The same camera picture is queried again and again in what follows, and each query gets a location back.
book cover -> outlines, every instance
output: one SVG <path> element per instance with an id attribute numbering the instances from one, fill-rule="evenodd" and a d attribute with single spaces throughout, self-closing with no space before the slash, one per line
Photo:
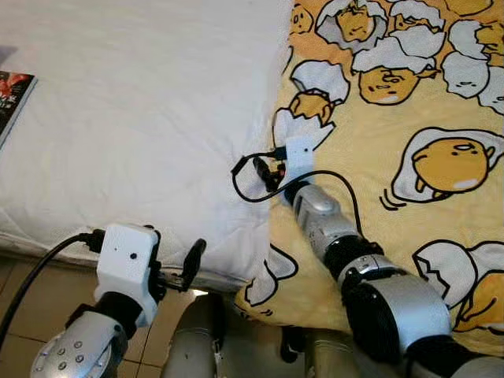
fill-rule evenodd
<path id="1" fill-rule="evenodd" d="M 0 148 L 36 81 L 26 73 L 0 71 Z"/>

tiled floor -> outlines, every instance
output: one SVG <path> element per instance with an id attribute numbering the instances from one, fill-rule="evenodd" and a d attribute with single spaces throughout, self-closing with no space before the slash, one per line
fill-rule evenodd
<path id="1" fill-rule="evenodd" d="M 33 264 L 0 258 L 0 318 Z M 80 303 L 94 303 L 96 276 L 91 271 L 46 267 L 18 309 L 0 353 L 0 376 L 29 376 L 33 358 L 44 342 L 59 333 Z M 158 378 L 169 340 L 191 292 L 169 291 L 150 328 L 138 330 L 118 369 L 118 378 Z"/>

white mattress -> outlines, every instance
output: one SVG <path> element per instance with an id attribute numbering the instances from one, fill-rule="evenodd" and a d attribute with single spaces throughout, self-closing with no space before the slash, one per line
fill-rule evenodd
<path id="1" fill-rule="evenodd" d="M 39 82 L 0 151 L 3 245 L 153 224 L 164 266 L 203 237 L 204 270 L 252 277 L 268 205 L 241 201 L 229 170 L 264 149 L 289 15 L 271 0 L 4 0 L 0 69 Z"/>

